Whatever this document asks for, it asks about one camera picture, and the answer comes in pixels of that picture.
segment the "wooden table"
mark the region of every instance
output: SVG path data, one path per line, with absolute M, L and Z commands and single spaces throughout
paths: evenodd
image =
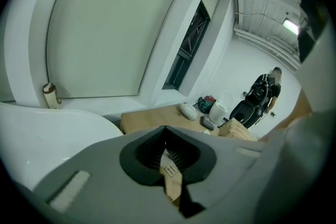
M 207 128 L 200 125 L 201 114 L 195 121 L 189 120 L 180 110 L 180 104 L 164 106 L 157 109 L 149 109 L 124 113 L 121 115 L 121 127 L 125 134 L 134 133 L 137 131 L 159 127 L 161 125 L 169 125 L 172 127 L 181 127 L 192 131 L 202 132 Z M 218 135 L 219 129 L 215 127 L 210 131 L 211 135 Z

